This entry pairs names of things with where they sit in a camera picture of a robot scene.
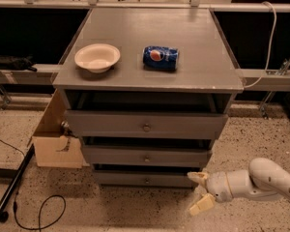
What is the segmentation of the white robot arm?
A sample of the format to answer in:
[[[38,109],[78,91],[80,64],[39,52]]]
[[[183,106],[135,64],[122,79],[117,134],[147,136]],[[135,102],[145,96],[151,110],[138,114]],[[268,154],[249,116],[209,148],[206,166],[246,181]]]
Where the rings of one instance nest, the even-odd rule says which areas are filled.
[[[189,172],[188,178],[203,187],[207,193],[196,201],[189,213],[196,216],[212,209],[217,203],[234,198],[252,201],[272,201],[285,197],[290,201],[290,173],[270,159],[256,158],[248,170]]]

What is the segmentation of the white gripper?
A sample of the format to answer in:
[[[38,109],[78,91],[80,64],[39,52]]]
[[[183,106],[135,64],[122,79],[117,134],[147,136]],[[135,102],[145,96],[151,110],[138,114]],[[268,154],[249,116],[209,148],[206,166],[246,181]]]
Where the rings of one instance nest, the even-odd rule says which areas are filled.
[[[205,172],[189,172],[188,178],[203,188],[207,187],[207,191],[209,192],[203,194],[201,198],[188,209],[191,216],[196,216],[212,209],[216,202],[230,202],[233,199],[226,172],[217,172],[210,176]]]

